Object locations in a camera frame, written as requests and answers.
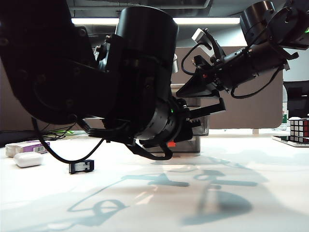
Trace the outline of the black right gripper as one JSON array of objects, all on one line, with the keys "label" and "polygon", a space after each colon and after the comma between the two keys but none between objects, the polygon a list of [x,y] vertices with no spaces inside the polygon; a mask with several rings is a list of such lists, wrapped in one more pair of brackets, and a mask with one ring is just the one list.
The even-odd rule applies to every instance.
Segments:
[{"label": "black right gripper", "polygon": [[231,89],[229,68],[236,55],[212,57],[212,64],[201,55],[194,57],[195,74],[176,92],[179,98],[220,98],[218,91]]}]

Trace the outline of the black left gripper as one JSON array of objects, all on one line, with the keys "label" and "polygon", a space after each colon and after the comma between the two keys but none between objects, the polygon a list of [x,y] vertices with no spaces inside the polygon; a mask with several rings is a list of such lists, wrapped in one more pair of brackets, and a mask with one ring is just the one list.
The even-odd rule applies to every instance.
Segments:
[{"label": "black left gripper", "polygon": [[169,98],[171,106],[171,118],[175,123],[175,127],[172,130],[169,142],[183,142],[192,139],[193,130],[192,127],[200,127],[201,122],[199,118],[191,118],[190,116],[208,116],[213,113],[225,111],[225,103],[223,98],[219,98],[219,103],[205,106],[202,108],[194,109],[189,112],[185,99],[182,98]]}]

